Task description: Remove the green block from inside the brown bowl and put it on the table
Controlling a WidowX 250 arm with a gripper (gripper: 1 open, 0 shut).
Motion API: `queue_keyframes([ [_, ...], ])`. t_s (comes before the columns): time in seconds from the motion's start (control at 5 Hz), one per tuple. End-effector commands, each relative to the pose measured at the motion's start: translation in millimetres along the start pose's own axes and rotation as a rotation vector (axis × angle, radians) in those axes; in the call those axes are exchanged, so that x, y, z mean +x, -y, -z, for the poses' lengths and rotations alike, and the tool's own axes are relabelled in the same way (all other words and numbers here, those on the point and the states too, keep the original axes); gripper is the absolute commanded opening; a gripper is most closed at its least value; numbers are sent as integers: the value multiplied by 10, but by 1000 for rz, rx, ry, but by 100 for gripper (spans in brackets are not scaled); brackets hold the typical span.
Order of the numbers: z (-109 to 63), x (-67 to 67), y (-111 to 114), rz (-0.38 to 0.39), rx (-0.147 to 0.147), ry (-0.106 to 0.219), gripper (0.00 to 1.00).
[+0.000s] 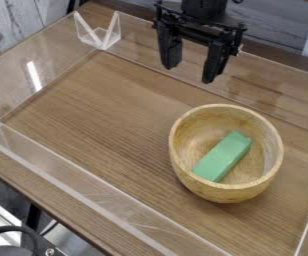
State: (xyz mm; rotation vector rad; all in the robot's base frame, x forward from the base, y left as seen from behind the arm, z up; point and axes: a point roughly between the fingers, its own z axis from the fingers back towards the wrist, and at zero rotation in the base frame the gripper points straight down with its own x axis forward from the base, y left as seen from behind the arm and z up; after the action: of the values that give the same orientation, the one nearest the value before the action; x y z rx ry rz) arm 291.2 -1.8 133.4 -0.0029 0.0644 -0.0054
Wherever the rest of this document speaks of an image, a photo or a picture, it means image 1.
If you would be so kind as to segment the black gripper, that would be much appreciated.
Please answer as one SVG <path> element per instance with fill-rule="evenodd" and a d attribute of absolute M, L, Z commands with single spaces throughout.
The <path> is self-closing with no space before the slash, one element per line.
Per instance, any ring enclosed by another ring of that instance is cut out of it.
<path fill-rule="evenodd" d="M 229 60 L 226 45 L 240 45 L 248 30 L 242 22 L 228 16 L 228 0 L 181 0 L 178 6 L 157 0 L 154 7 L 153 27 L 163 67 L 170 70 L 179 64 L 184 39 L 209 45 L 202 82 L 212 83 Z"/>

